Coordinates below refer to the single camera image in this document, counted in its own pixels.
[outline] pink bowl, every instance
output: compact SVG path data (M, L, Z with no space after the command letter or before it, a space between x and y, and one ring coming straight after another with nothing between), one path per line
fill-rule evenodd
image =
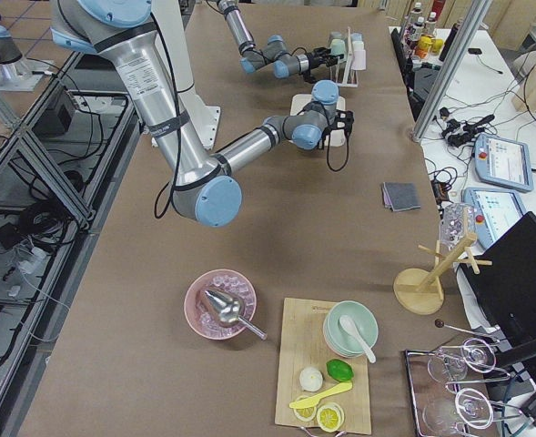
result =
M223 328L211 317L199 292L208 286L219 287L224 291L238 295L245 302L244 317L251 320L256 312L256 291L245 276L234 270L211 270L199 276L187 290L185 296L185 317L188 326L198 335L211 340L226 340L235 337L245 329L241 323L230 328Z

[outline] stacked bowl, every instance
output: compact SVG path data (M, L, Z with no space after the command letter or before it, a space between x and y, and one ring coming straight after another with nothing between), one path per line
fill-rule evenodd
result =
M360 336L371 348L377 342L379 326L373 313L354 300L343 300L330 309L322 326L324 341L333 352L343 358L359 357L364 354L359 342L340 327L340 316L345 314L355 321Z

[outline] metal scoop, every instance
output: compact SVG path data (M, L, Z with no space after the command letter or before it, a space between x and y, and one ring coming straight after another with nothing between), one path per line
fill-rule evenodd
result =
M202 299L203 305L219 325L224 328L230 328L242 323L262 340L268 337L263 330L243 317L245 304L239 296L216 287L207 287L201 292L204 298Z

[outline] round wooden base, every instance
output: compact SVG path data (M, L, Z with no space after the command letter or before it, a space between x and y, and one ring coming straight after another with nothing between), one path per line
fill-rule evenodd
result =
M443 289L439 278L423 290L418 290L429 274L423 269L405 269L395 278L393 291L406 310L426 316L433 314L443 305Z

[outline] white desk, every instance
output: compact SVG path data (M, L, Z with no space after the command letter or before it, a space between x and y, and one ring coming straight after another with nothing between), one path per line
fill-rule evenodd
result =
M442 32L443 34L439 34L439 37L445 39L449 31L444 30ZM475 55L466 55L462 60L456 77L448 89L447 96L444 97L442 101L441 106L448 108L450 112L453 108L466 106L461 102L468 105L478 104L488 100L489 97L504 93L507 88L512 89L515 92L519 89L515 86L516 81L514 80L514 76L506 66L500 52L486 31L479 31L474 37L471 46L478 47L482 50L480 58L484 64L491 66L496 70L500 70L502 74L488 69L480 63ZM494 114L496 118L492 121L492 124L500 124L499 126L496 126L498 131L497 135L500 137L518 139L519 141L527 143L531 155L531 166L536 168L536 122L533 122L532 116L528 112L519 115L519 112L511 103L512 97L513 94L507 94L504 98L496 98L487 104L455 109L451 117L458 121L470 119L477 121L489 114ZM425 157L431 159L431 161L437 165L438 169L451 166L456 168L459 174L462 175L466 171L466 165L448 152L448 146L443 139L435 139L440 138L440 133L441 128L437 123L432 123L430 129L428 129L428 132L426 133L426 138L421 142ZM456 155L461 154L461 158L468 158L473 151L471 147L466 147L463 151L461 148L456 149L450 147L450 152ZM435 169L430 162L427 163L427 167L428 171L433 171ZM536 215L536 173L533 174L533 179L534 190L527 194L521 194L521 199L526 209L531 210ZM492 187L491 185L479 181L473 161L468 168L468 176L466 178L458 178L453 184L452 191L449 193L450 199L454 202L461 202L462 190L466 187ZM472 328L476 328L481 325L480 320L475 317L480 310L476 311L477 304L475 303L475 298L473 298L470 286L463 278L463 274L459 274L458 283L460 285L460 292L464 297L464 304L466 305L466 312L470 325ZM518 396L511 400L511 404L520 405L528 399L528 396L529 395ZM523 424L523 421L523 418L519 418L518 420L509 420L508 424L511 429L516 432ZM529 426L521 435L525 437L536 437L536 428Z

